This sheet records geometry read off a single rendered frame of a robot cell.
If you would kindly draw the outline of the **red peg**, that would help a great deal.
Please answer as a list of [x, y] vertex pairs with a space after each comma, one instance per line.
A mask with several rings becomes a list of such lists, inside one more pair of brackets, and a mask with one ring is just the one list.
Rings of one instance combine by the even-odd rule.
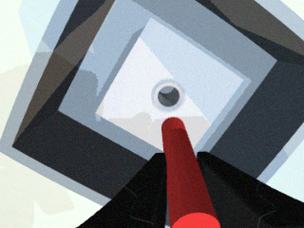
[[170, 228], [220, 228], [183, 121], [167, 118], [161, 125], [161, 135]]

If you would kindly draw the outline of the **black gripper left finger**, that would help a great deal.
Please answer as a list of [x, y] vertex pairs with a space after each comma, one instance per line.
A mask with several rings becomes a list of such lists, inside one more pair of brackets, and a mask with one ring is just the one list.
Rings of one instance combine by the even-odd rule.
[[105, 206], [76, 228], [165, 228], [165, 153], [155, 153]]

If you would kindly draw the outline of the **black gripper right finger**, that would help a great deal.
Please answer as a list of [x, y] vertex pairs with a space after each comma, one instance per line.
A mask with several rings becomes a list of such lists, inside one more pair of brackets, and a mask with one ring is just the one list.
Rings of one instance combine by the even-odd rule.
[[304, 228], [304, 202], [207, 151], [197, 161], [220, 228]]

